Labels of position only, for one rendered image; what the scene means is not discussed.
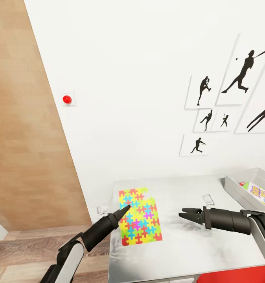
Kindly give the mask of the toy box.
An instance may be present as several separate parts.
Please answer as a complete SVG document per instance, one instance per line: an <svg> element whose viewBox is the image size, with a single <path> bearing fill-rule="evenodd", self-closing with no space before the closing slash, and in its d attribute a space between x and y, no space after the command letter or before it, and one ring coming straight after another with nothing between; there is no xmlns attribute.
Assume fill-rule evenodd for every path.
<svg viewBox="0 0 265 283"><path fill-rule="evenodd" d="M265 211L265 204L241 186L241 182L251 182L265 190L265 171L256 167L227 173L225 178L225 190L246 210Z"/></svg>

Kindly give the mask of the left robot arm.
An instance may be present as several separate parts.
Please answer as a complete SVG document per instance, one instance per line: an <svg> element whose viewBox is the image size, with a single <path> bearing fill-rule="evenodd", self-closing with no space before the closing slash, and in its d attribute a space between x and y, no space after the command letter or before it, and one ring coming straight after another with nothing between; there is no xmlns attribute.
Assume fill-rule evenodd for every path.
<svg viewBox="0 0 265 283"><path fill-rule="evenodd" d="M57 264L50 266L40 283L72 283L85 252L83 244L77 238L82 238L87 251L90 252L107 235L119 227L119 221L130 207L128 205L112 214L106 213L108 211L107 204L98 206L98 221L85 233L80 232L58 249Z"/></svg>

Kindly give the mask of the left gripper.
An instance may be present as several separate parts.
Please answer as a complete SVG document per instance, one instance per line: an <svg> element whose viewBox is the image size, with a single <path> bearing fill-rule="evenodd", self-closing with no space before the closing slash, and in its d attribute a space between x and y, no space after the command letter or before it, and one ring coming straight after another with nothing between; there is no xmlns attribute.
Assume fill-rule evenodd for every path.
<svg viewBox="0 0 265 283"><path fill-rule="evenodd" d="M122 210L117 210L114 214L107 213L107 216L103 216L91 226L99 243L103 239L105 239L106 236L109 235L113 230L116 230L119 227L119 221L122 219L122 217L130 207L131 206L128 205Z"/></svg>

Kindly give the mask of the jigsaw puzzle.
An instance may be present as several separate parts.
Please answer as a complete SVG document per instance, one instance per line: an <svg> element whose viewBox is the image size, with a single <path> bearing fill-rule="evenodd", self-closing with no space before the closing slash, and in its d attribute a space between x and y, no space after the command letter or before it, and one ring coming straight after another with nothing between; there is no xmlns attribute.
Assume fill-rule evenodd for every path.
<svg viewBox="0 0 265 283"><path fill-rule="evenodd" d="M121 219L122 246L163 241L155 198L143 199L147 187L119 191L120 209L131 207Z"/></svg>

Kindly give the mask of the board game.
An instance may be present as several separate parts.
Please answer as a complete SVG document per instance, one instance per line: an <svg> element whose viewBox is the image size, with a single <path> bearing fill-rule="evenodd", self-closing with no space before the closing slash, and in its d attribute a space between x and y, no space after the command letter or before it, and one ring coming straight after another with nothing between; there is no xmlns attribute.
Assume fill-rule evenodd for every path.
<svg viewBox="0 0 265 283"><path fill-rule="evenodd" d="M241 182L241 186L243 186L248 192L254 195L258 200L265 204L265 190L261 187L256 186L251 182Z"/></svg>

